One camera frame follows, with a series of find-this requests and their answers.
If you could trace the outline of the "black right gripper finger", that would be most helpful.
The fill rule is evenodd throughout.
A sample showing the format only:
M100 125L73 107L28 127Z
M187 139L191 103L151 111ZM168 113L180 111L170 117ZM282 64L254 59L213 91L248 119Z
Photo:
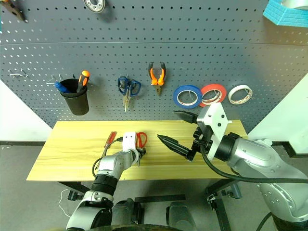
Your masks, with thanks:
M173 111L173 114L177 115L181 120L185 122L188 122L191 124L197 124L197 118L198 118L197 114L186 112L183 110Z
M170 150L180 154L185 157L187 160L192 161L191 150L181 144L171 137L165 135L157 135L158 139Z

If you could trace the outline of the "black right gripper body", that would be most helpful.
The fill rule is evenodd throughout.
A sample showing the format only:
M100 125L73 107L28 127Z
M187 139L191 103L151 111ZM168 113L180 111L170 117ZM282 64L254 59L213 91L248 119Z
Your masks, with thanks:
M200 127L197 127L193 134L194 141L191 149L188 151L187 159L192 161L197 152L201 152L201 147L204 147L205 154L209 153L213 141L211 140L213 135L212 128L209 125L205 126L205 130L202 131Z

